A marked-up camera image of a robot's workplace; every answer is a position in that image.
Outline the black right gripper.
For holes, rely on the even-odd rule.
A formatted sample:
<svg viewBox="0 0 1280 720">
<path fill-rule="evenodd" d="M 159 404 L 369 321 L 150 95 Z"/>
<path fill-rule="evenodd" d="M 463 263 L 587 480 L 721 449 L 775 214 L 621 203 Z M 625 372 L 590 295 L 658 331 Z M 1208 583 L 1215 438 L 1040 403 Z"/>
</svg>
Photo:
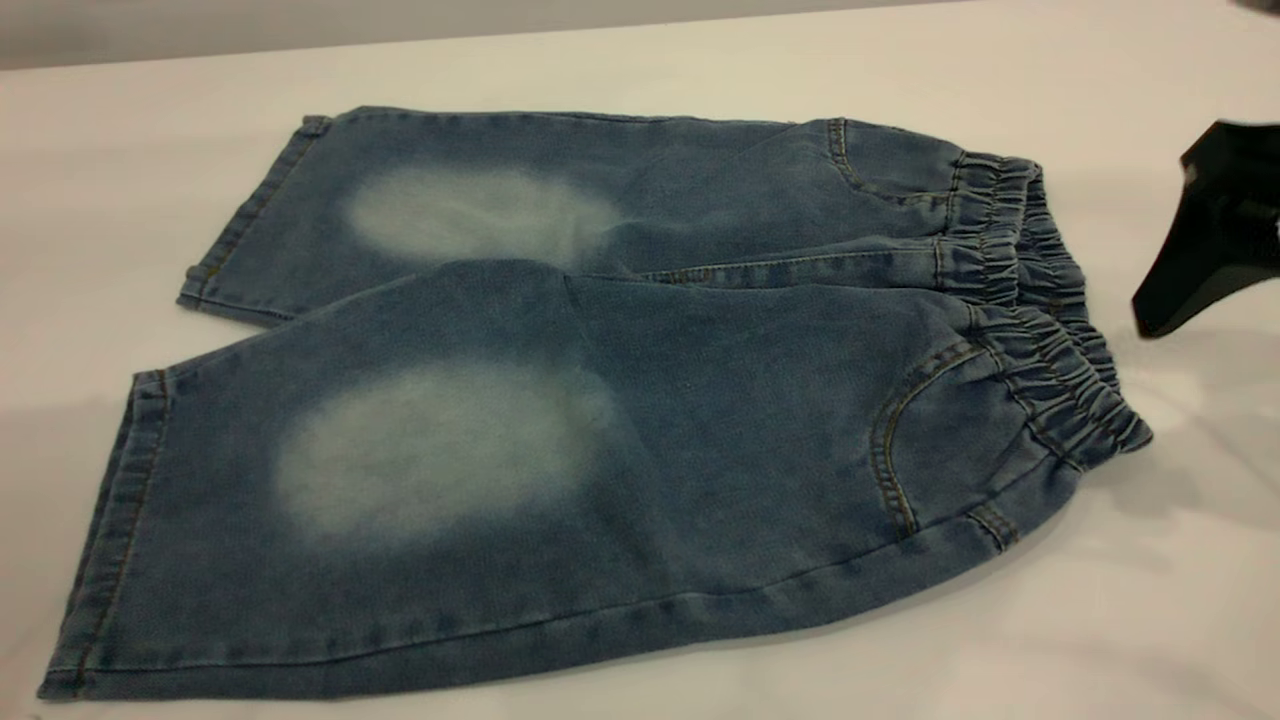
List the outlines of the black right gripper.
<svg viewBox="0 0 1280 720">
<path fill-rule="evenodd" d="M 1181 197 L 1132 299 L 1157 340 L 1233 293 L 1279 277 L 1279 126 L 1216 120 L 1180 156 Z"/>
</svg>

